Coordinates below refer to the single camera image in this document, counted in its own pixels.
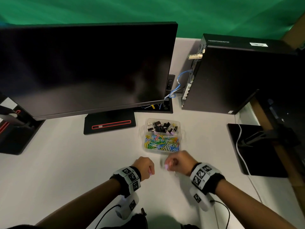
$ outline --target white desk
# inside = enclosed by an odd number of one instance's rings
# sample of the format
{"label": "white desk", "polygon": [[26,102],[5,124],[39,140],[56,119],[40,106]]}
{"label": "white desk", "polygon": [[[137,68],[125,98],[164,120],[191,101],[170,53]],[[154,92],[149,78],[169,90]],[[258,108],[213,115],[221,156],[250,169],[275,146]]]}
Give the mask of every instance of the white desk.
{"label": "white desk", "polygon": [[[182,149],[188,150],[198,161],[219,168],[228,181],[259,200],[250,180],[239,169],[229,138],[226,124],[234,123],[234,116],[181,110],[179,102],[179,98],[173,99],[173,114],[135,113],[137,127],[93,135],[83,135],[85,115],[46,120],[21,155],[0,154],[0,227],[35,224],[108,180],[113,171],[131,165],[139,156],[147,156],[155,163],[156,174],[142,182],[137,191],[140,201],[134,212],[144,208],[149,228],[180,228],[178,224],[166,226],[175,220],[201,228],[217,228],[214,210],[203,212],[189,205],[180,189],[180,181],[189,182],[161,169],[160,155],[142,150],[140,132],[147,118],[180,121],[186,132]],[[297,227],[305,225],[287,179],[251,178],[264,204]],[[283,190],[272,193],[272,182],[273,187],[281,186]],[[227,210],[217,205],[216,214],[219,228],[225,228]],[[114,211],[110,211],[100,226],[122,224]],[[243,227],[232,215],[229,228]]]}

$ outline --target barcode sticker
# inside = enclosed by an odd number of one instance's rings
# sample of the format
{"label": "barcode sticker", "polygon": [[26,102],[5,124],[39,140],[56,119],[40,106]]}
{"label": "barcode sticker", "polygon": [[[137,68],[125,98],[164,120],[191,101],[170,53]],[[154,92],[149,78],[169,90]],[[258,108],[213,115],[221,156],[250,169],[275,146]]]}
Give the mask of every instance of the barcode sticker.
{"label": "barcode sticker", "polygon": [[257,47],[268,47],[266,43],[257,43],[257,42],[250,42],[251,46],[257,46]]}

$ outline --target person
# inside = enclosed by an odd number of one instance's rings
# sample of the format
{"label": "person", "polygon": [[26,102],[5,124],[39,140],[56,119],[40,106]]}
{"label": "person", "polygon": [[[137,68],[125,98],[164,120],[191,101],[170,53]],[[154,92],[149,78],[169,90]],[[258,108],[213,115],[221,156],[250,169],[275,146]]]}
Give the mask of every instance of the person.
{"label": "person", "polygon": [[[179,172],[186,176],[191,176],[198,165],[200,163],[187,151],[170,154],[165,161],[168,171]],[[141,182],[155,174],[154,163],[149,158],[140,157],[128,168],[137,171]],[[122,180],[115,176],[51,213],[38,222],[35,227],[43,229],[87,228],[101,211],[122,193]],[[295,229],[281,216],[229,183],[219,173],[211,176],[205,187],[203,188],[205,191],[214,193],[227,205],[246,229]],[[20,225],[14,228],[26,227],[33,226]]]}

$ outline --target red outlined slot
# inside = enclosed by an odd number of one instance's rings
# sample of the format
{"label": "red outlined slot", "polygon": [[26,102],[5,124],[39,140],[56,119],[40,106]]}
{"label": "red outlined slot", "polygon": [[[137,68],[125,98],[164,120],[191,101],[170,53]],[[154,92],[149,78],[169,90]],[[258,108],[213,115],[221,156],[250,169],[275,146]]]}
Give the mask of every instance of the red outlined slot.
{"label": "red outlined slot", "polygon": [[127,125],[131,124],[131,120],[127,121],[119,121],[119,122],[113,122],[113,123],[107,123],[107,124],[102,124],[102,125],[93,125],[91,128],[92,129],[99,129],[99,128],[107,128],[107,127],[112,127],[112,126],[118,126],[118,125]]}
{"label": "red outlined slot", "polygon": [[6,129],[6,127],[9,125],[10,123],[5,122],[1,127],[0,127],[0,134]]}

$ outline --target person's left arm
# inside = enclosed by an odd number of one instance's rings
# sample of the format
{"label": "person's left arm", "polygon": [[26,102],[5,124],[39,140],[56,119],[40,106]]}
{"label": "person's left arm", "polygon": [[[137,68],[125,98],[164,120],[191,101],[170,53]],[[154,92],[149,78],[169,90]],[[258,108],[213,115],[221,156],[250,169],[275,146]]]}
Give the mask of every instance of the person's left arm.
{"label": "person's left arm", "polygon": [[[140,157],[132,165],[141,173],[141,181],[155,174],[154,163]],[[87,228],[120,193],[119,181],[112,178],[51,213],[37,227],[43,229]]]}

